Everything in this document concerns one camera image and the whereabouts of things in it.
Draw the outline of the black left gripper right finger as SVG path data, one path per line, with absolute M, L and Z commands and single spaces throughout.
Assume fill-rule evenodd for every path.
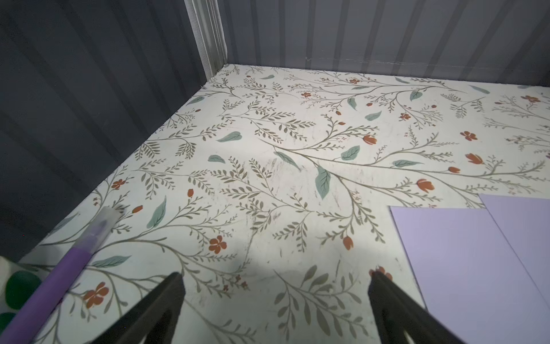
M 382 343 L 462 343 L 382 272 L 374 272 L 368 295 Z

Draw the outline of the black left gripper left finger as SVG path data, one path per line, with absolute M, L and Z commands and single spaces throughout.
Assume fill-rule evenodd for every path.
M 186 289 L 183 276 L 173 272 L 94 343 L 171 343 Z

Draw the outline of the dark purple paper sheet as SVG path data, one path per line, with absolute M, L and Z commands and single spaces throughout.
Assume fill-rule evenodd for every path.
M 548 302 L 549 200 L 488 194 L 480 198 Z

